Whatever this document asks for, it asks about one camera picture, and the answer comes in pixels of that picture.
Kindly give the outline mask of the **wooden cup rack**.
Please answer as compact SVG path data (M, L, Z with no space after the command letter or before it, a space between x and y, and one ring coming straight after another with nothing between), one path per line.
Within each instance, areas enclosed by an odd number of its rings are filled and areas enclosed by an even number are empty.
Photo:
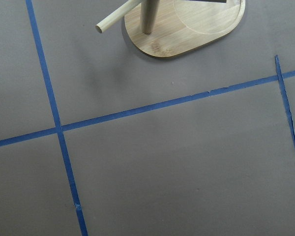
M171 58L216 41L240 23L244 0L128 0L96 25L103 33L124 19L132 43L146 55Z

